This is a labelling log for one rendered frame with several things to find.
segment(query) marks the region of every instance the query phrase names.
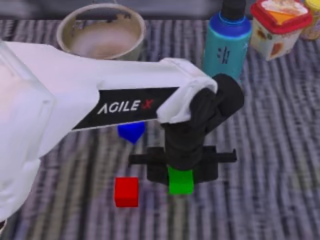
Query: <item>bottle cap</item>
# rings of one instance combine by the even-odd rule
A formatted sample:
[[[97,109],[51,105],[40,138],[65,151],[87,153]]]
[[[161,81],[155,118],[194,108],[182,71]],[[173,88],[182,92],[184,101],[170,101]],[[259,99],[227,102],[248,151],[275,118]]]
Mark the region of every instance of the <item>bottle cap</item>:
[[[221,16],[228,20],[239,20],[245,16],[246,0],[223,0]]]

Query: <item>black end effector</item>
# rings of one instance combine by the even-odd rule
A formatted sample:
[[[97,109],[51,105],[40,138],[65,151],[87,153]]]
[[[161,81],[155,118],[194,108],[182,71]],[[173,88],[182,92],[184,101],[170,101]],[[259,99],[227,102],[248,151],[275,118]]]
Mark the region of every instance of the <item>black end effector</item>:
[[[130,164],[147,164],[147,179],[168,184],[167,165],[180,171],[193,170],[194,183],[217,179],[218,163],[235,162],[232,153],[217,153],[214,146],[205,146],[206,135],[239,110],[245,101],[240,86],[228,75],[213,77],[217,94],[208,88],[200,90],[190,103],[191,119],[175,124],[165,123],[165,151],[148,148],[143,155],[131,155]]]

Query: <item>block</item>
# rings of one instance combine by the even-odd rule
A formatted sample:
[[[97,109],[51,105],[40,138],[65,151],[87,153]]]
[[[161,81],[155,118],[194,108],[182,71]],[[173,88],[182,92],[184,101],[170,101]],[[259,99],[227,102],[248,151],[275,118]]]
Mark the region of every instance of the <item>block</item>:
[[[180,171],[168,166],[169,194],[189,195],[194,191],[193,171]]]
[[[144,121],[141,121],[128,124],[121,124],[117,126],[117,130],[118,135],[121,138],[129,141],[134,145],[144,134],[146,130],[146,123]]]
[[[137,177],[116,177],[113,197],[117,208],[138,207],[139,179]]]

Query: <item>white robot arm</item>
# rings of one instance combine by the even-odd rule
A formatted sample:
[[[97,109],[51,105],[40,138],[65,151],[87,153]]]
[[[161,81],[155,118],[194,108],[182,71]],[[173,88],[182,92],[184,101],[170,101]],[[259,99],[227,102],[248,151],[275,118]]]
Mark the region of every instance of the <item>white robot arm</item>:
[[[217,82],[184,59],[95,60],[44,44],[0,41],[0,222],[26,200],[40,157],[70,131],[190,120]]]

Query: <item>blue bottle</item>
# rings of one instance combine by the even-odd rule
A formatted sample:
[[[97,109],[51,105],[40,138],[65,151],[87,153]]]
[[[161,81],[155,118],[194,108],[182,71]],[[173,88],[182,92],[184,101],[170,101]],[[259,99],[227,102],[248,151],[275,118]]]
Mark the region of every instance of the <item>blue bottle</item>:
[[[239,81],[252,33],[245,10],[246,0],[224,0],[221,11],[211,17],[202,62],[210,77],[226,74]]]

